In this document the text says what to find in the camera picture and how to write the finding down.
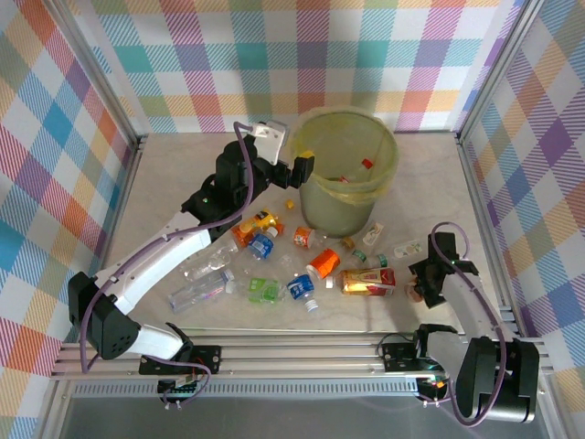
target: colorful checkered wall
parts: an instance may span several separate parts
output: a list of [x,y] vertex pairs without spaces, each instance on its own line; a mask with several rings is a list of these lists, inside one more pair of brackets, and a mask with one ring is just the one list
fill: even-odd
[[0,1],[0,438],[28,438],[131,150],[41,0]]
[[468,110],[521,3],[69,0],[69,7],[140,133],[291,123],[336,104],[419,131],[452,129]]
[[548,0],[469,153],[531,336],[585,437],[585,2]]

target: purple cable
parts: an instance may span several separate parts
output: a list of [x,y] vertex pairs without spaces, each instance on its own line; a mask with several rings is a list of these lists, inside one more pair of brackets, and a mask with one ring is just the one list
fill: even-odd
[[487,304],[487,302],[485,301],[485,298],[481,295],[481,293],[477,290],[477,288],[475,288],[475,285],[473,285],[473,282],[471,280],[469,280],[469,278],[465,275],[465,273],[462,272],[461,269],[459,269],[456,265],[453,265],[452,262],[449,260],[449,258],[447,258],[447,256],[445,256],[443,254],[443,252],[441,252],[439,245],[437,245],[437,238],[435,236],[435,233],[437,232],[437,229],[439,227],[442,227],[442,226],[453,226],[455,229],[459,230],[463,234],[463,237],[465,238],[465,243],[468,243],[469,240],[468,240],[467,236],[465,235],[465,232],[463,231],[463,229],[460,226],[458,226],[457,224],[455,224],[454,222],[450,222],[450,221],[440,222],[435,227],[433,227],[431,230],[431,242],[432,242],[432,246],[434,247],[435,251],[441,257],[441,259],[443,259],[446,263],[448,263],[450,266],[452,266],[453,270],[459,275],[459,277],[461,277],[463,279],[463,281],[467,284],[467,286],[469,286],[469,289],[475,294],[475,297],[477,297],[477,300],[479,301],[479,303],[481,304],[485,313],[489,317],[490,323],[494,327],[495,333],[497,334],[497,338],[500,342],[500,364],[499,364],[500,370],[497,372],[494,390],[492,391],[492,394],[490,395],[489,399],[487,400],[487,404],[485,405],[485,409],[480,413],[480,415],[477,418],[475,418],[471,421],[465,419],[465,417],[459,411],[459,406],[457,405],[457,396],[455,395],[455,388],[453,387],[453,382],[452,382],[452,380],[449,380],[449,382],[448,382],[449,394],[451,395],[451,403],[453,406],[453,414],[455,415],[455,418],[457,418],[457,421],[459,421],[461,424],[465,425],[466,427],[475,427],[475,426],[479,425],[480,423],[482,423],[484,421],[484,419],[486,418],[487,414],[489,413],[489,411],[492,410],[492,407],[494,407],[494,404],[495,404],[495,400],[497,400],[497,397],[500,394],[500,390],[502,389],[502,384],[504,383],[504,378],[505,378],[505,358],[507,356],[506,347],[505,347],[505,338],[504,338],[504,332],[499,327],[497,317],[494,315],[494,313],[492,313],[492,310],[491,310],[489,304]]
[[[225,219],[221,219],[219,221],[212,222],[210,224],[205,224],[203,226],[192,227],[190,229],[179,230],[179,231],[175,231],[173,233],[169,233],[168,235],[166,235],[168,240],[172,240],[173,238],[180,238],[180,237],[185,236],[185,235],[190,234],[190,233],[197,233],[197,232],[202,231],[202,230],[212,229],[214,227],[222,226],[224,224],[232,222],[237,217],[239,217],[244,212],[244,210],[250,205],[250,203],[252,201],[252,195],[254,193],[254,187],[253,187],[254,173],[252,171],[252,164],[250,161],[250,156],[248,154],[248,149],[246,148],[246,144],[244,143],[244,139],[241,136],[241,132],[239,131],[240,129],[246,130],[246,131],[251,131],[252,127],[244,125],[243,123],[240,123],[240,122],[234,122],[234,131],[236,133],[236,137],[238,138],[239,147],[241,148],[241,153],[244,157],[244,163],[246,164],[246,174],[248,176],[248,193],[246,194],[246,201],[244,202],[244,205]],[[140,249],[138,252],[136,252],[135,254],[130,256],[128,258],[128,260],[126,262],[124,262],[118,268],[118,270],[116,270],[116,272],[111,276],[111,278],[108,279],[105,282],[105,284],[97,291],[97,293],[91,298],[90,302],[88,303],[88,307],[85,310],[85,314],[83,315],[83,318],[81,319],[81,328],[80,328],[80,359],[81,359],[81,371],[83,373],[88,373],[90,371],[91,366],[93,366],[93,363],[95,362],[95,360],[99,356],[99,354],[96,354],[93,357],[93,359],[91,359],[90,363],[88,364],[86,344],[87,344],[87,337],[88,337],[88,325],[90,323],[90,317],[91,317],[91,312],[93,311],[93,307],[98,302],[98,299],[100,298],[100,296],[102,294],[105,294],[106,291],[108,291],[108,289],[113,285],[112,278],[119,278],[121,275],[124,274],[124,272],[126,270],[128,270],[129,268],[132,268],[138,261],[140,261],[140,259],[145,254],[147,254],[150,250],[152,250],[152,248],[154,248],[154,247],[156,247],[164,242],[167,242],[167,241],[165,241],[162,237],[157,238],[156,240],[149,242],[142,249]]]
[[[199,363],[188,363],[188,362],[184,362],[184,361],[171,361],[170,359],[160,359],[158,357],[152,357],[150,355],[146,356],[147,358],[157,361],[159,363],[162,364],[168,364],[169,366],[183,366],[185,368],[196,368],[196,369],[201,369],[203,371],[205,371],[206,373],[206,379],[205,382],[199,387],[199,390],[196,391],[195,393],[193,393],[191,396],[189,396],[186,400],[184,400],[183,402],[181,402],[181,405],[185,406],[187,404],[189,404],[191,401],[193,401],[198,395],[199,393],[201,393],[202,391],[205,390],[205,388],[207,387],[207,385],[209,384],[209,380],[211,380],[211,370],[209,370],[209,368],[204,365],[204,364],[199,364]],[[168,391],[165,391],[165,393],[163,393],[163,401],[165,402],[165,404],[169,404],[170,402],[166,399],[166,394],[168,393]]]

